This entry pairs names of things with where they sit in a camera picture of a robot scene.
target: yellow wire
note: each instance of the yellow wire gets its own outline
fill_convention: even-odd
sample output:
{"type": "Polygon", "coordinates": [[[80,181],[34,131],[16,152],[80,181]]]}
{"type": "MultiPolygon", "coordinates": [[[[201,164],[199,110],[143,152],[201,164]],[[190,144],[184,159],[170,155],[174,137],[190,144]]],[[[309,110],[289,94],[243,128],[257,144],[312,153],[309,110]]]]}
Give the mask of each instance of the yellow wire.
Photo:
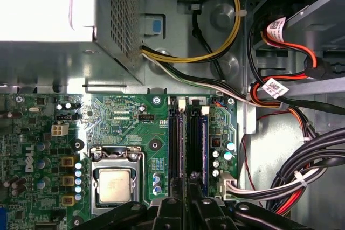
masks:
{"type": "Polygon", "coordinates": [[[147,56],[149,56],[150,58],[153,58],[155,60],[158,61],[165,61],[165,62],[170,62],[170,63],[188,63],[188,62],[195,62],[195,61],[200,61],[200,60],[204,60],[207,58],[212,58],[217,54],[220,54],[221,52],[223,52],[236,38],[239,28],[240,28],[240,24],[241,24],[241,17],[238,15],[238,13],[240,12],[240,1],[239,0],[234,0],[234,5],[235,5],[235,23],[233,26],[233,29],[229,35],[229,37],[227,38],[227,40],[222,44],[222,46],[214,51],[211,54],[207,54],[207,55],[203,55],[203,56],[199,56],[199,57],[192,57],[192,58],[178,58],[178,57],[166,57],[163,55],[159,55],[159,54],[155,54],[155,53],[151,53],[149,51],[146,50],[142,50],[142,52],[144,54],[146,54],[147,56]]]}

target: dell logo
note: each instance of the dell logo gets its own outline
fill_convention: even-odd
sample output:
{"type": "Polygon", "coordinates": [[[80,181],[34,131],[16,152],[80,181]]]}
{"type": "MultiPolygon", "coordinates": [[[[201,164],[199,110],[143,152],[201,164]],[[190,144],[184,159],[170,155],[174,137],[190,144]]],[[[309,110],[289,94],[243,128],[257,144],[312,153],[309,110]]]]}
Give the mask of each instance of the dell logo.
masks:
{"type": "Polygon", "coordinates": [[[33,145],[26,148],[25,172],[33,172],[33,145]]]}

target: cpu socket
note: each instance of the cpu socket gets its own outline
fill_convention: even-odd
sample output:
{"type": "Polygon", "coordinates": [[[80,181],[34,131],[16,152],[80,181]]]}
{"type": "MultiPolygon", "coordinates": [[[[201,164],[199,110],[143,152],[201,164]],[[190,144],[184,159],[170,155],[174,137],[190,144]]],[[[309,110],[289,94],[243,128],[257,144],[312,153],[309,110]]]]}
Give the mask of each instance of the cpu socket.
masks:
{"type": "Polygon", "coordinates": [[[129,201],[141,201],[145,183],[144,153],[140,147],[93,146],[89,155],[93,215],[129,201]]]}

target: barcode label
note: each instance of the barcode label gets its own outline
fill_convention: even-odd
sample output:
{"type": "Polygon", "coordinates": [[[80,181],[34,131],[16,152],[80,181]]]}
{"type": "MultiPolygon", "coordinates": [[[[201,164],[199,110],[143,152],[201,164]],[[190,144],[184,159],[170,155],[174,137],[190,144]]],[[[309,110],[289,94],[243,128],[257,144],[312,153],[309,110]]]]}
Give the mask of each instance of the barcode label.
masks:
{"type": "Polygon", "coordinates": [[[263,90],[267,92],[271,97],[277,99],[278,97],[284,95],[289,89],[283,86],[281,83],[270,78],[264,85],[263,90]]]}
{"type": "Polygon", "coordinates": [[[276,41],[284,42],[282,38],[282,29],[285,24],[286,17],[279,18],[274,22],[270,23],[267,27],[267,34],[271,36],[276,41]]]}

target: motherboard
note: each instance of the motherboard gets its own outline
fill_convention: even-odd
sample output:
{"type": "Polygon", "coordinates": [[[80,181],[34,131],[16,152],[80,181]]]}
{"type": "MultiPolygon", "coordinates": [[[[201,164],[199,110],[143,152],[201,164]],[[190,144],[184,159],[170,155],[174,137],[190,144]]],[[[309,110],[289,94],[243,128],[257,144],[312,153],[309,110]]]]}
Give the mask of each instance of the motherboard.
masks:
{"type": "Polygon", "coordinates": [[[174,177],[219,197],[237,177],[236,103],[219,96],[0,95],[0,230],[72,229],[174,177]]]}

